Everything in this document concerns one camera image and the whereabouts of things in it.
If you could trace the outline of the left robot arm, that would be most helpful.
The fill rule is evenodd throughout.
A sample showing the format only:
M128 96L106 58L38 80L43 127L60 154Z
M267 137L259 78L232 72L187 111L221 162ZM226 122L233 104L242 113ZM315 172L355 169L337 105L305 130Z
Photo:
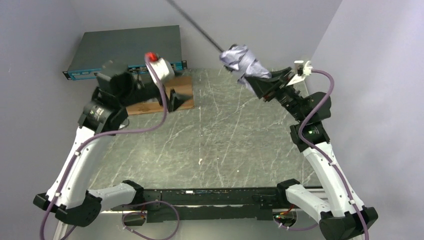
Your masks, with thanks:
M78 119L65 164L49 190L35 196L34 205L62 223L86 227L102 211L144 202L144 188L131 180L98 190L90 190L88 184L112 138L130 133L121 128L129 115L128 106L157 99L168 114L190 99L175 90L166 92L164 84L177 75L167 60L148 59L145 68L146 78L136 79L124 64L109 61L103 65L96 75L98 85Z

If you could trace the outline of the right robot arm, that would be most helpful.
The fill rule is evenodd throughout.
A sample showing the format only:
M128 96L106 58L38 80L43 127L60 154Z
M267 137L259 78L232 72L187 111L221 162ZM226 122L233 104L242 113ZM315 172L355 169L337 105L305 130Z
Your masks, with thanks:
M302 97L294 84L316 73L328 78L328 91ZM378 219L378 213L375 208L367 207L353 190L323 126L323 120L331 116L333 77L323 70L299 66L296 70L288 67L274 71L270 78L248 76L246 81L259 99L278 101L296 120L290 127L291 140L311 164L326 194L323 200L299 181L290 179L277 185L277 199L308 214L327 240L369 239L369 229Z

